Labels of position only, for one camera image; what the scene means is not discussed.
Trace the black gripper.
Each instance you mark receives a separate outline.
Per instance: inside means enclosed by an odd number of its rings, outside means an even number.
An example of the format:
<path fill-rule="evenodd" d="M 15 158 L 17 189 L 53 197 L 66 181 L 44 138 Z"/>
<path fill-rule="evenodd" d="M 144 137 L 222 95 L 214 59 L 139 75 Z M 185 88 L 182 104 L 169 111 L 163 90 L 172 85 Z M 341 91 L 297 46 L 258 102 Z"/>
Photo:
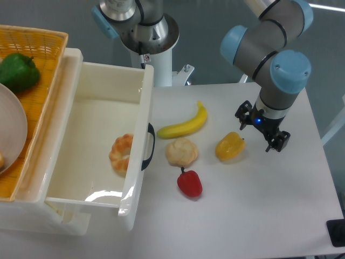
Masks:
<path fill-rule="evenodd" d="M 251 103 L 244 101 L 235 113 L 235 117 L 240 122 L 240 130 L 247 125 L 253 125 L 260 131 L 268 143 L 265 152 L 271 149 L 281 152 L 287 145 L 291 135 L 286 131 L 280 131 L 279 126 L 285 117 L 279 119 L 270 119 L 264 116 L 264 110 L 252 109 Z"/>

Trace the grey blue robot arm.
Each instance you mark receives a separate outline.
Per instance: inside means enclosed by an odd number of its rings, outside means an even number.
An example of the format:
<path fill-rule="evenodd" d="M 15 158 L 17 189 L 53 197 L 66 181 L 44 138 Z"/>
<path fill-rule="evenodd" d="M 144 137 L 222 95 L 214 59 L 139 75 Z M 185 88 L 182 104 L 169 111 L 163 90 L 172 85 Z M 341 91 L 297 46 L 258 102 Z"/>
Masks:
<path fill-rule="evenodd" d="M 313 22 L 306 1 L 247 1 L 260 23 L 253 29 L 233 27 L 220 44 L 221 55 L 257 83 L 261 90 L 254 104 L 246 101 L 235 116 L 241 126 L 252 125 L 268 149 L 281 151 L 290 134 L 279 126 L 304 89 L 311 73 L 308 58 L 286 45 L 300 37 Z M 155 70 L 155 86 L 184 85 L 190 70 L 172 71 L 172 50 L 180 32 L 163 11 L 162 1 L 100 1 L 92 9 L 99 29 L 110 39 L 120 38 L 132 65 Z"/>

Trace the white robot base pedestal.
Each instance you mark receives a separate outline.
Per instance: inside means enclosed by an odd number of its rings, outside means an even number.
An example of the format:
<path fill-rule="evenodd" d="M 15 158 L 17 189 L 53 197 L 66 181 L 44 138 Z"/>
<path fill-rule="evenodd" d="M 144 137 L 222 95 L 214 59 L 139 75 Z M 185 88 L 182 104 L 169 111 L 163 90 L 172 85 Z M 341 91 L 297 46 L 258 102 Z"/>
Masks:
<path fill-rule="evenodd" d="M 142 69 L 151 65 L 154 86 L 166 87 L 190 85 L 189 78 L 195 70 L 190 64 L 185 64 L 179 71 L 172 68 L 172 51 L 179 37 L 176 21 L 165 13 L 156 24 L 137 24 L 120 38 L 130 53 L 132 67 Z"/>

